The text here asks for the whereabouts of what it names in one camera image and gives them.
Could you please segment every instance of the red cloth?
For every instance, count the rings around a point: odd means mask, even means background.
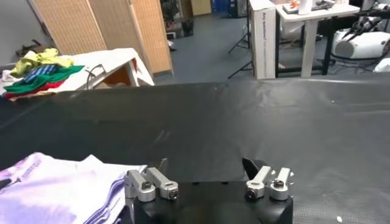
[[[60,87],[60,85],[62,85],[62,83],[65,82],[65,80],[62,80],[62,81],[59,81],[59,82],[52,82],[52,83],[51,82],[47,82],[44,86],[41,86],[38,89],[35,89],[35,90],[30,91],[28,93],[5,93],[4,97],[6,99],[11,99],[11,98],[14,98],[14,97],[21,97],[21,96],[26,96],[28,94],[37,93],[37,92],[40,92],[40,91],[46,91],[48,89],[58,88],[58,87]]]

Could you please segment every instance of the white box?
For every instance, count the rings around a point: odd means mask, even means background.
[[[253,65],[256,79],[275,78],[275,4],[250,0]]]

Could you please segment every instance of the blue container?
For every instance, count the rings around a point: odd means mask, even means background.
[[[213,12],[227,12],[227,5],[230,0],[211,0]]]

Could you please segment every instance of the screw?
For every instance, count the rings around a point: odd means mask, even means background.
[[[168,197],[169,197],[169,199],[171,199],[171,200],[176,200],[178,196],[179,196],[179,193],[178,193],[177,191],[171,191],[171,192],[168,194]]]
[[[253,189],[248,189],[246,192],[246,198],[249,200],[255,200],[257,198],[257,192]]]
[[[142,189],[142,190],[148,190],[148,189],[150,189],[151,187],[152,187],[152,183],[149,182],[149,181],[145,181],[145,182],[143,182],[142,185],[141,185],[141,189]]]
[[[280,187],[283,187],[284,185],[285,185],[284,182],[281,180],[275,180],[275,182],[274,182],[275,188],[280,188]]]

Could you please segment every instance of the bottle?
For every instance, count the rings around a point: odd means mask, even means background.
[[[298,14],[306,15],[311,12],[311,8],[313,7],[313,0],[300,0]]]

